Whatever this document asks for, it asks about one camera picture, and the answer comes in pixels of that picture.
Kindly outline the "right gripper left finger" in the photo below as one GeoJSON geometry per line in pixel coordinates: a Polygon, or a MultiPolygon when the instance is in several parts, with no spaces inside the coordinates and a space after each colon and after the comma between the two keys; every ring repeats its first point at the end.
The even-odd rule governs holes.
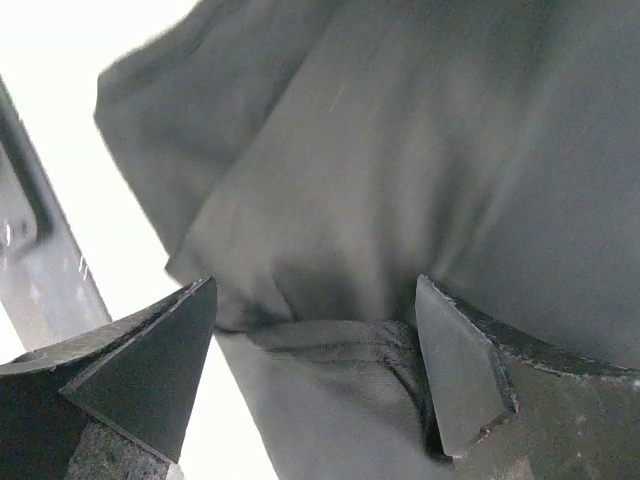
{"type": "Polygon", "coordinates": [[[213,336],[200,280],[1,367],[4,479],[165,479],[177,464],[213,336]]]}

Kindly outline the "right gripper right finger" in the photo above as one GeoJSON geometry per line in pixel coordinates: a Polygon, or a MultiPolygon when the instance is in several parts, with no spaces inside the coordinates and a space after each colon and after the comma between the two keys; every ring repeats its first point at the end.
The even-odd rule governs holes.
{"type": "Polygon", "coordinates": [[[417,281],[444,453],[461,479],[636,479],[639,373],[569,353],[417,281]]]}

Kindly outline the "black t shirt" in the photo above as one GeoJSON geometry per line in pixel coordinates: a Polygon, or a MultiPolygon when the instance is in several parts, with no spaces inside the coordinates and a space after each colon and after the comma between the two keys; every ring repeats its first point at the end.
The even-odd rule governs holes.
{"type": "Polygon", "coordinates": [[[202,1],[98,79],[97,127],[281,479],[445,479],[428,277],[639,363],[635,1],[202,1]]]}

